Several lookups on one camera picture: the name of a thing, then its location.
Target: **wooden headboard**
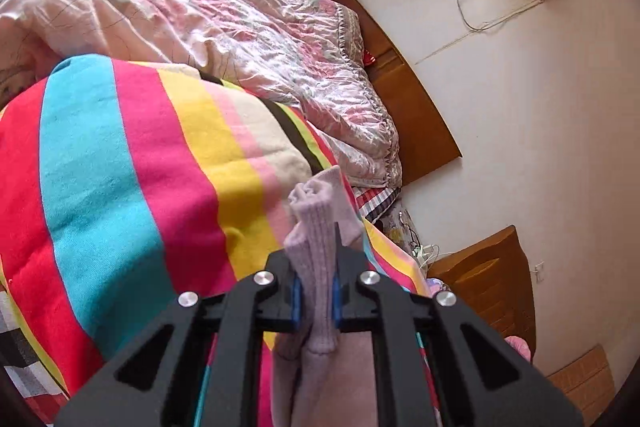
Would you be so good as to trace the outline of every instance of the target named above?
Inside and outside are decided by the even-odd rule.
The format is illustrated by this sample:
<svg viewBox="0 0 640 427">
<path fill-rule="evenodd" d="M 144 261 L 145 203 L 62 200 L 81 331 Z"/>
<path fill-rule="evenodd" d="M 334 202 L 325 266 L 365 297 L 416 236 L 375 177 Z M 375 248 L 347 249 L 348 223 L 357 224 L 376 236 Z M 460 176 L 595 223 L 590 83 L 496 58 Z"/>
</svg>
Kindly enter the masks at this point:
<svg viewBox="0 0 640 427">
<path fill-rule="evenodd" d="M 382 28 L 357 0 L 333 1 L 358 14 L 364 47 L 376 58 L 366 70 L 398 130 L 402 184 L 462 156 L 420 80 Z"/>
</svg>

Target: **floral bedspread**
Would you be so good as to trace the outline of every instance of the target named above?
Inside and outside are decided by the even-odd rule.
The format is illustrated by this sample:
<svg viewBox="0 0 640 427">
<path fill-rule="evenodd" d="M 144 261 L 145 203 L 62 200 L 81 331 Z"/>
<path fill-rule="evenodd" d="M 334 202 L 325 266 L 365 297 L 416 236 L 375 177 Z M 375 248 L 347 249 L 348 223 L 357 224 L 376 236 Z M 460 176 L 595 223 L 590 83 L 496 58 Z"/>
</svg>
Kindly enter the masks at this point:
<svg viewBox="0 0 640 427">
<path fill-rule="evenodd" d="M 73 55 L 187 63 L 302 111 L 352 185 L 397 187 L 362 52 L 357 16 L 329 0 L 0 0 L 0 107 Z"/>
</svg>

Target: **triangular cutout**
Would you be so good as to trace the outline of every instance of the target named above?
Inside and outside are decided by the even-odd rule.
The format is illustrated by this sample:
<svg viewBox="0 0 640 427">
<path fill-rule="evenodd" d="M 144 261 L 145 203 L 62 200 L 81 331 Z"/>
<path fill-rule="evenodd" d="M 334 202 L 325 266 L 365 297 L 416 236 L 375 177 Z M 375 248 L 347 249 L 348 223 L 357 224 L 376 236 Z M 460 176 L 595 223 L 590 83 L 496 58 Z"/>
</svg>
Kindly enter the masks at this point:
<svg viewBox="0 0 640 427">
<path fill-rule="evenodd" d="M 518 380 L 518 370 L 476 328 L 462 324 L 460 329 L 474 357 L 482 383 L 489 391 Z"/>
<path fill-rule="evenodd" d="M 172 325 L 161 328 L 140 350 L 123 365 L 116 379 L 140 391 L 149 391 L 154 384 L 162 356 L 174 334 Z"/>
</svg>

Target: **magenta stripe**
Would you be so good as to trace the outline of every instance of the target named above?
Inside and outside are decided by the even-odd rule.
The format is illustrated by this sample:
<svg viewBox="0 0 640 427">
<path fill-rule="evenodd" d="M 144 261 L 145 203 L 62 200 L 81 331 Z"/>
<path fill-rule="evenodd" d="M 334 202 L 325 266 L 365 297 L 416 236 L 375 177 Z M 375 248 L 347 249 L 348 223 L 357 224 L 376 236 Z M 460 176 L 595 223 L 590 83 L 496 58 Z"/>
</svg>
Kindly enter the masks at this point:
<svg viewBox="0 0 640 427">
<path fill-rule="evenodd" d="M 276 170 L 264 155 L 260 144 L 258 144 L 242 120 L 242 116 L 238 113 L 236 105 L 230 96 L 230 88 L 210 83 L 207 83 L 205 87 L 218 106 L 240 149 L 242 149 L 244 157 L 249 162 L 249 165 L 254 168 L 262 182 L 264 213 L 267 216 L 274 237 L 282 245 L 284 238 L 287 237 L 291 230 L 291 223 L 283 202 L 283 187 Z M 264 111 L 265 115 L 271 118 L 271 113 L 266 109 Z"/>
<path fill-rule="evenodd" d="M 218 224 L 218 195 L 188 147 L 158 72 L 119 60 L 113 71 L 129 152 L 175 291 L 228 291 L 236 277 Z"/>
</svg>

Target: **black stripe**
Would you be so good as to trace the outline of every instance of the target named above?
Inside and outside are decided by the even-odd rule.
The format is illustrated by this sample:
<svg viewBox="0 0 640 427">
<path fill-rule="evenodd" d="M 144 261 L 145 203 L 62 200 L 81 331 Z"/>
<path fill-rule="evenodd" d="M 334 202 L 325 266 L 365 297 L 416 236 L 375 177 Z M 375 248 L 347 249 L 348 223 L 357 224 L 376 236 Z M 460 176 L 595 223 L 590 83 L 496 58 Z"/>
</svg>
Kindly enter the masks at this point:
<svg viewBox="0 0 640 427">
<path fill-rule="evenodd" d="M 38 356 L 21 330 L 0 333 L 0 365 L 27 367 L 37 361 Z"/>
<path fill-rule="evenodd" d="M 202 80 L 206 80 L 207 82 L 212 82 L 213 84 L 218 84 L 220 86 L 223 85 L 222 80 L 220 80 L 216 76 L 213 76 L 212 74 L 205 73 L 204 71 L 200 71 L 200 70 L 198 70 L 198 73 L 200 73 L 200 77 Z"/>
<path fill-rule="evenodd" d="M 286 134 L 287 138 L 289 138 L 292 146 L 298 149 L 300 154 L 302 154 L 303 158 L 309 164 L 311 174 L 316 175 L 318 174 L 318 172 L 323 171 L 324 169 L 320 165 L 320 160 L 315 154 L 311 152 L 311 149 L 309 149 L 309 146 L 306 144 L 305 139 L 302 137 L 302 134 L 300 134 L 300 131 L 296 127 L 296 124 L 291 121 L 287 113 L 284 112 L 284 109 L 281 108 L 277 103 L 271 102 L 271 100 L 265 100 L 259 97 L 256 98 L 258 98 L 258 100 L 260 100 L 265 105 L 265 107 L 269 109 L 269 112 L 273 115 L 273 118 L 275 118 L 276 121 L 280 124 L 280 127 L 282 127 L 284 134 Z"/>
</svg>

